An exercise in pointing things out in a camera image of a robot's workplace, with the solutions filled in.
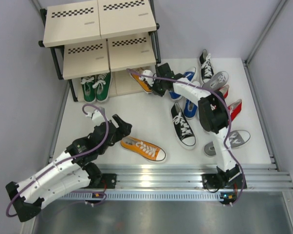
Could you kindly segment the black sneaker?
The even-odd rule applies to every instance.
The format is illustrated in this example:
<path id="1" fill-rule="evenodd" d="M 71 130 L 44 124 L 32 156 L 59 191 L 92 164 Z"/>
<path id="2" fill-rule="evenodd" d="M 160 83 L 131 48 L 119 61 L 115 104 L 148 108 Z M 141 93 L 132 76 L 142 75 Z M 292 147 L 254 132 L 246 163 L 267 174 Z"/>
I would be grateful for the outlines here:
<path id="1" fill-rule="evenodd" d="M 175 135 L 182 147 L 192 150 L 196 146 L 196 137 L 179 105 L 175 102 L 170 109 Z"/>
<path id="2" fill-rule="evenodd" d="M 204 49 L 199 57 L 200 71 L 201 71 L 201 82 L 208 82 L 214 75 L 213 65 L 211 63 L 211 54 Z"/>

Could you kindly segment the green sneaker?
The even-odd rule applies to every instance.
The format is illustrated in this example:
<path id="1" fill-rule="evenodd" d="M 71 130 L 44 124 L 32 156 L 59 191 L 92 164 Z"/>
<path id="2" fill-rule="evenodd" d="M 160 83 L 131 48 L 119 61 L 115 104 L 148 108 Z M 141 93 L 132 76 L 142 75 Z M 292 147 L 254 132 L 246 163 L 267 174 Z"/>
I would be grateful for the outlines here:
<path id="1" fill-rule="evenodd" d="M 99 74 L 97 76 L 97 79 L 92 87 L 95 90 L 98 102 L 105 102 L 109 98 L 111 81 L 111 72 Z"/>
<path id="2" fill-rule="evenodd" d="M 96 97 L 95 97 L 95 90 L 93 88 L 93 85 L 95 83 L 95 77 L 90 76 L 90 77 L 84 77 L 81 79 L 81 86 L 83 90 L 83 97 L 86 102 L 94 102 Z"/>

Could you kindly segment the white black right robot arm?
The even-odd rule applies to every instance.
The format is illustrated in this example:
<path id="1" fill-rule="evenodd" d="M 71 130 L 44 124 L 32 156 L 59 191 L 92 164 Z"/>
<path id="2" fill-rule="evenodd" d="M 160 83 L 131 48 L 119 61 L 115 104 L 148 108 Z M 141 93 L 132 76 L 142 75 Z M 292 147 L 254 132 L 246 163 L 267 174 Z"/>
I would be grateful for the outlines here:
<path id="1" fill-rule="evenodd" d="M 232 118 L 223 94 L 190 82 L 182 74 L 175 74 L 168 63 L 156 65 L 155 71 L 156 74 L 147 77 L 145 83 L 158 96 L 173 91 L 196 104 L 200 126 L 212 138 L 217 171 L 202 175 L 204 188 L 212 193 L 220 189 L 242 192 L 247 184 L 244 170 L 232 153 L 229 141 Z"/>

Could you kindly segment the orange sneaker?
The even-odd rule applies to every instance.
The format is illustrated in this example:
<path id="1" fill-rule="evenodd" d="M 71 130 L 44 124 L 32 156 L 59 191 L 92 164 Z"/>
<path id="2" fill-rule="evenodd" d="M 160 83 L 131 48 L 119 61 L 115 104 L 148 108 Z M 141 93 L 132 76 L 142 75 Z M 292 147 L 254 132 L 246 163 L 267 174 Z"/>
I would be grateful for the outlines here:
<path id="1" fill-rule="evenodd" d="M 136 72 L 136 73 L 138 73 L 138 74 L 143 74 L 144 73 L 144 71 L 147 71 L 147 75 L 153 75 L 153 72 L 151 71 L 151 70 L 146 70 L 146 69 L 144 69 L 144 68 L 135 68 L 135 69 L 132 69 L 134 72 Z M 132 73 L 130 73 L 130 76 L 142 87 L 142 89 L 146 92 L 146 93 L 148 93 L 148 94 L 150 94 L 150 93 L 152 93 L 152 90 L 148 87 L 148 85 L 143 81 L 143 78 L 144 77 L 140 77 L 139 75 L 137 75 L 137 74 L 132 74 Z"/>
<path id="2" fill-rule="evenodd" d="M 166 152 L 161 147 L 131 136 L 123 138 L 120 141 L 120 145 L 122 148 L 139 154 L 150 162 L 163 163 L 167 158 Z"/>

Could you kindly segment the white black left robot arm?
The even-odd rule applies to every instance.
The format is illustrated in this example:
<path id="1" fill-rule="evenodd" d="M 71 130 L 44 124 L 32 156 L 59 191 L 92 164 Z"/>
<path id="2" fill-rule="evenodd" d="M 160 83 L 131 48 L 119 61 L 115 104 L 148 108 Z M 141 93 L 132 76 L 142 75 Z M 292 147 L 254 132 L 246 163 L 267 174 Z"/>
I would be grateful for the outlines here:
<path id="1" fill-rule="evenodd" d="M 127 137 L 132 125 L 117 114 L 106 121 L 99 111 L 87 113 L 95 123 L 93 132 L 72 142 L 55 160 L 21 182 L 10 182 L 5 188 L 20 222 L 37 216 L 56 199 L 81 188 L 105 187 L 108 179 L 94 160 L 108 147 Z"/>

